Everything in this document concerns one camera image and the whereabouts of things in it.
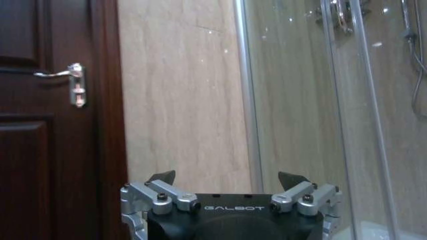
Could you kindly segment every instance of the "shower enclosure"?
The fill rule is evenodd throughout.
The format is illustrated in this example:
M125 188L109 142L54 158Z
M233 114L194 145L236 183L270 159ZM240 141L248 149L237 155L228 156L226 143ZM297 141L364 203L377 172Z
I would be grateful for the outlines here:
M424 0L234 0L252 188L344 193L336 239L427 239Z

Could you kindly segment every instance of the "dark wooden door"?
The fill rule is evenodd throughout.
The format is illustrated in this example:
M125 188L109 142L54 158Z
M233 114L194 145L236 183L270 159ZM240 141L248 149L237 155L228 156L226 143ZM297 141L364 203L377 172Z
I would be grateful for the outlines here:
M118 222L101 221L110 199L100 199L93 2L0 0L0 240L94 240L102 222ZM72 63L85 66L82 108L70 105L68 77L32 75Z

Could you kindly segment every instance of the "door lever handle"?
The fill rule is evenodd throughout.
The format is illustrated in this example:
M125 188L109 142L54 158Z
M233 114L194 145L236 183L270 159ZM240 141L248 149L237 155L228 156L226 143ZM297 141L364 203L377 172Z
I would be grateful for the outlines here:
M65 71L60 71L57 73L42 73L42 72L34 72L33 75L40 78L50 79L57 78L61 76L73 76L74 78L81 78L84 75L84 67L80 63L73 63L66 67Z
M80 63L70 64L65 71L57 73L34 72L33 75L44 79L68 76L69 102L77 108L81 108L86 104L85 67Z

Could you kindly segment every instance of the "glass panel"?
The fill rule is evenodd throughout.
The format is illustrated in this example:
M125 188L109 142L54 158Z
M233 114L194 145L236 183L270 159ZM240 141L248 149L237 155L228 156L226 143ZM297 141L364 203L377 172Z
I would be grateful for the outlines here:
M411 108L419 79L419 65L409 54L403 35L405 30L401 3L408 9L407 26L419 36L416 0L376 0L367 5L369 16L363 19L368 61L372 75L377 117L384 145L385 169L391 184L391 200L400 239L427 238L427 122ZM427 54L427 2L417 1L420 36L413 38L417 54ZM420 76L415 110L427 113L425 73Z
M320 0L244 1L262 187L283 192L277 171L332 183L351 207L335 82Z
M375 106L371 97L369 75L360 39L363 29L360 3L345 3L344 18L353 33L348 34L339 24L329 29L332 60L336 79L345 162L351 189L351 205L357 239L389 239L391 214L387 198L385 175L381 165L381 148L377 138ZM336 19L337 12L328 12L328 19Z

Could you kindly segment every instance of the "logo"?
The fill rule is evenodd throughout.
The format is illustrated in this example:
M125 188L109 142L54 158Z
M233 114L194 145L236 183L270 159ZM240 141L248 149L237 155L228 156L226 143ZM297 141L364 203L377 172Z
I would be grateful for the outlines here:
M208 211L261 211L265 207L264 206L233 206L233 207L228 207L228 206L205 206L204 210Z

